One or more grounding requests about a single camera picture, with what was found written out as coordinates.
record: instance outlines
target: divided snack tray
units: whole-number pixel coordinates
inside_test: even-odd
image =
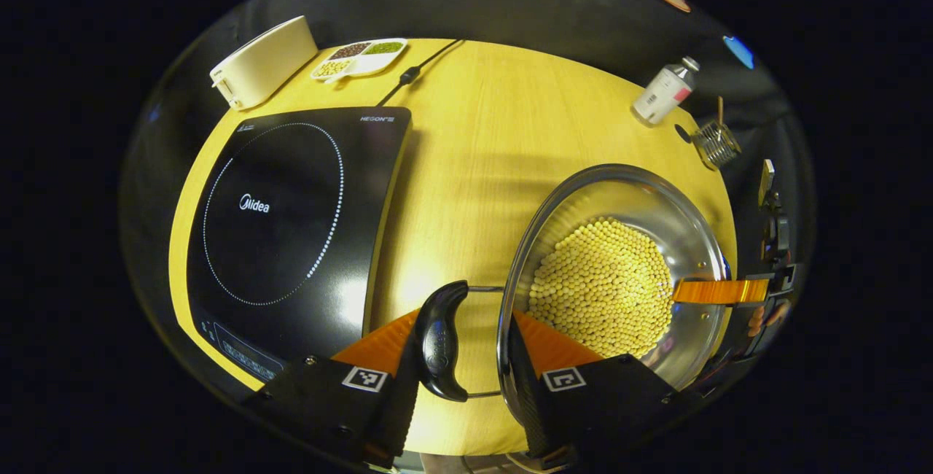
[[[392,64],[406,47],[406,39],[374,39],[340,46],[314,68],[311,78],[323,81],[337,75],[361,77],[378,73]]]

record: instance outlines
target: midea logo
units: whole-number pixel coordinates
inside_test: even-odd
[[[253,201],[253,195],[244,193],[243,197],[240,197],[240,209],[254,209],[255,211],[262,211],[263,214],[269,214],[269,205],[264,204],[259,199]]]

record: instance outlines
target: stainless steel pot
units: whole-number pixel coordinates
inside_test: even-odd
[[[727,278],[722,252],[703,215],[665,179],[642,168],[604,164],[562,182],[534,215],[502,289],[496,342],[499,383],[506,404],[520,423],[523,415],[509,345],[513,309],[527,311],[534,269],[553,251],[554,244],[599,216],[614,217],[652,238],[670,268],[672,284],[684,279]],[[470,288],[465,281],[457,281],[434,292],[424,304],[414,329],[422,344],[422,382],[436,395],[456,401],[476,397],[468,395],[453,377],[457,354],[453,316],[469,291],[497,290]],[[641,361],[680,390],[693,381],[712,354],[725,307],[677,303],[673,308],[670,329]]]

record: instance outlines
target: dotted heating circle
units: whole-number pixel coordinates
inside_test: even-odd
[[[282,297],[277,298],[274,301],[268,301],[268,302],[247,301],[246,299],[237,297],[237,295],[234,294],[234,292],[229,291],[227,286],[225,286],[223,282],[220,281],[220,278],[217,277],[216,271],[214,271],[214,265],[211,264],[211,255],[207,251],[207,211],[211,207],[211,198],[214,197],[214,188],[217,188],[217,182],[220,182],[220,178],[224,176],[224,172],[227,171],[227,168],[230,167],[230,163],[233,162],[233,159],[236,158],[236,156],[239,155],[240,152],[246,149],[247,146],[252,144],[253,141],[256,141],[256,139],[262,137],[263,135],[267,133],[276,131],[276,129],[287,128],[287,126],[290,126],[290,125],[306,125],[308,126],[308,128],[314,128],[317,131],[324,133],[324,137],[327,137],[327,141],[330,141],[330,144],[334,147],[334,152],[336,152],[337,154],[337,167],[340,168],[340,191],[337,192],[337,208],[334,211],[334,220],[330,222],[330,232],[327,232],[327,240],[324,241],[324,248],[322,248],[320,254],[317,255],[316,261],[314,261],[314,264],[312,265],[311,269],[309,269],[308,273],[304,276],[304,279],[302,279],[301,282],[297,284],[297,286],[294,286],[294,289],[291,292],[288,292],[287,294],[282,295]],[[321,264],[321,259],[324,258],[324,254],[326,254],[327,252],[327,247],[330,246],[330,239],[333,238],[334,230],[337,228],[337,219],[340,218],[340,205],[341,204],[343,204],[343,156],[340,155],[340,148],[337,148],[337,142],[334,141],[333,137],[331,137],[329,133],[324,131],[324,129],[318,128],[318,126],[314,124],[307,124],[304,122],[295,122],[291,124],[277,125],[275,128],[267,129],[266,131],[263,131],[259,135],[256,135],[256,137],[253,137],[253,139],[250,139],[249,142],[246,142],[246,144],[244,144],[242,148],[237,149],[237,152],[233,154],[233,156],[231,156],[230,160],[227,161],[227,164],[224,164],[224,168],[221,169],[219,175],[217,175],[217,178],[214,180],[214,184],[211,186],[211,192],[210,194],[207,195],[207,202],[206,204],[204,204],[204,219],[203,219],[203,228],[201,228],[201,241],[204,244],[204,256],[206,256],[207,258],[207,266],[211,269],[211,274],[214,275],[214,281],[217,281],[217,284],[219,284],[220,287],[223,288],[224,292],[227,292],[227,294],[230,297],[242,303],[248,304],[248,305],[269,306],[269,305],[276,304],[279,301],[289,298],[289,296],[294,294],[294,292],[296,292],[297,289],[301,288],[301,285],[304,284],[304,281],[307,281],[312,275],[314,275],[314,271],[317,271],[317,265]]]

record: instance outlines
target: white bottle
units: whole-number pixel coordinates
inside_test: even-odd
[[[680,64],[664,66],[647,85],[637,101],[632,104],[632,113],[644,125],[657,125],[672,109],[677,108],[684,98],[696,88],[694,73],[700,71],[697,61],[685,56]]]

